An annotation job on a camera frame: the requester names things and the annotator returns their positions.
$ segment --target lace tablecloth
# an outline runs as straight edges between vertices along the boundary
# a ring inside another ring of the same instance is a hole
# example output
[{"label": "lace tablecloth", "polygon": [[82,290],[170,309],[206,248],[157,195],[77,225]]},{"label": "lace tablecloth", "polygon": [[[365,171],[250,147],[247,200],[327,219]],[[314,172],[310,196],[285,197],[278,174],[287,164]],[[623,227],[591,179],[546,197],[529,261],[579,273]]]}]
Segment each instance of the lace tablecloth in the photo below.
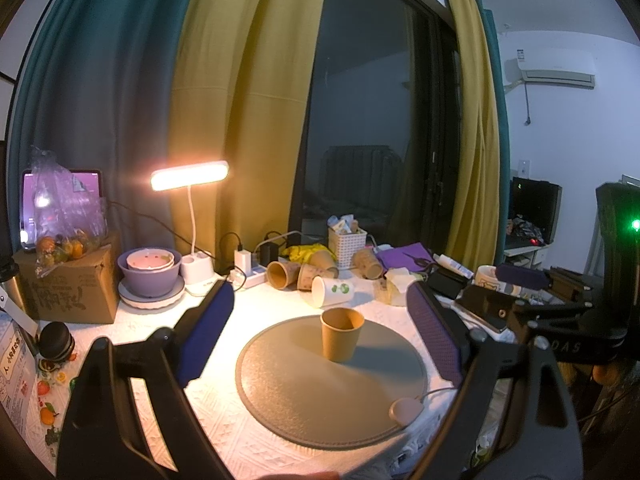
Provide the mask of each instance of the lace tablecloth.
[{"label": "lace tablecloth", "polygon": [[[367,319],[392,328],[417,348],[426,364],[430,390],[449,386],[450,383],[437,373],[406,309],[373,301],[372,282],[359,278],[354,280],[356,295],[352,306]],[[116,344],[147,338],[160,326],[173,326],[187,308],[196,306],[199,301],[187,294],[171,308],[151,311],[133,309],[120,303],[113,325],[69,326],[76,340],[76,358],[60,370],[40,372],[28,415],[26,441],[52,472],[55,471],[57,451],[56,428],[62,427],[70,397],[70,383],[78,374],[92,342],[99,336],[107,336]],[[292,317],[318,313],[318,309],[306,302],[304,293],[297,291],[282,292],[263,284],[238,292],[234,312],[202,377],[191,381],[186,389],[207,436],[239,480],[255,479],[265,474],[303,474],[322,470],[336,470],[350,478],[390,478],[398,468],[401,454],[409,457],[428,443],[455,395],[455,391],[449,390],[427,397],[425,410],[412,425],[384,442],[360,449],[311,449],[276,436],[260,425],[239,399],[234,379],[236,359],[244,345],[268,326]],[[143,381],[134,380],[133,388],[154,459],[162,465],[174,467]],[[50,425],[51,420],[47,420],[50,419],[47,410],[54,415],[53,425]]]}]

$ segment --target teal curtain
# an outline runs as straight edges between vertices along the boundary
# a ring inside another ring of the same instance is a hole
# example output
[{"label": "teal curtain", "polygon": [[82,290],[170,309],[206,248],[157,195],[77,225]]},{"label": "teal curtain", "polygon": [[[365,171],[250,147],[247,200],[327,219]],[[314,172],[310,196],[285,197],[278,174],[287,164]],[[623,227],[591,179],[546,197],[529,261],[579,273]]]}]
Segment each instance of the teal curtain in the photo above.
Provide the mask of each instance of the teal curtain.
[{"label": "teal curtain", "polygon": [[[107,198],[170,225],[168,197],[150,189],[166,164],[174,63],[189,0],[55,0],[17,90],[7,196],[18,247],[20,176],[33,145],[67,168],[102,171]],[[125,248],[171,246],[149,219],[110,209]]]},{"label": "teal curtain", "polygon": [[509,121],[507,103],[504,99],[502,82],[502,63],[498,48],[498,34],[495,30],[494,14],[482,6],[482,0],[476,0],[482,26],[486,36],[491,72],[494,76],[495,107],[498,112],[498,136],[500,139],[500,214],[498,216],[498,235],[495,241],[494,265],[504,260],[504,241],[507,235],[507,218],[509,215],[509,194],[511,187],[511,153],[509,148]]}]

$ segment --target basket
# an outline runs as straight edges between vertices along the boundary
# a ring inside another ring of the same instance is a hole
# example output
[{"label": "basket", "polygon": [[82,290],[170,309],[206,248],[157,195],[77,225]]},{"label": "basket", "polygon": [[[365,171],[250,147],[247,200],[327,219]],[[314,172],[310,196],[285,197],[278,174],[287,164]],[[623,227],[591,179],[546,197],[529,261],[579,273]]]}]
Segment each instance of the basket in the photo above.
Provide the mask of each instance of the basket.
[{"label": "basket", "polygon": [[357,233],[339,235],[329,228],[329,248],[338,259],[338,269],[349,269],[353,255],[362,249],[367,242],[367,232],[358,229]]}]

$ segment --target black lid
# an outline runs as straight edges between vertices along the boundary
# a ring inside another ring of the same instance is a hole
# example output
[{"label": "black lid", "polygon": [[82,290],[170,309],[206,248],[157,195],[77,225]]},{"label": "black lid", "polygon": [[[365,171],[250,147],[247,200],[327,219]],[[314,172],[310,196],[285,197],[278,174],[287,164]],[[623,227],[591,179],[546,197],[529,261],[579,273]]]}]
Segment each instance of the black lid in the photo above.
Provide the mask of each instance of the black lid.
[{"label": "black lid", "polygon": [[50,361],[64,360],[71,353],[73,346],[71,332],[59,321],[49,323],[40,333],[40,355]]},{"label": "black lid", "polygon": [[20,272],[11,256],[0,256],[0,283],[8,282]]}]

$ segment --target gray placemat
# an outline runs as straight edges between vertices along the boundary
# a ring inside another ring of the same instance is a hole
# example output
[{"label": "gray placemat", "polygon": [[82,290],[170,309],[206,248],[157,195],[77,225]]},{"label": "gray placemat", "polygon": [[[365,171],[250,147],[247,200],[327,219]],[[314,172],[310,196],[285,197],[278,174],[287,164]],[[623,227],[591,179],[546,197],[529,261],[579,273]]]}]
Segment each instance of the gray placemat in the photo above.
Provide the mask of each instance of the gray placemat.
[{"label": "gray placemat", "polygon": [[398,427],[391,403],[427,392],[420,354],[401,335],[372,321],[362,327],[347,363],[322,357],[319,316],[260,332],[236,363],[238,394],[273,433],[297,444],[349,449],[384,440]]}]

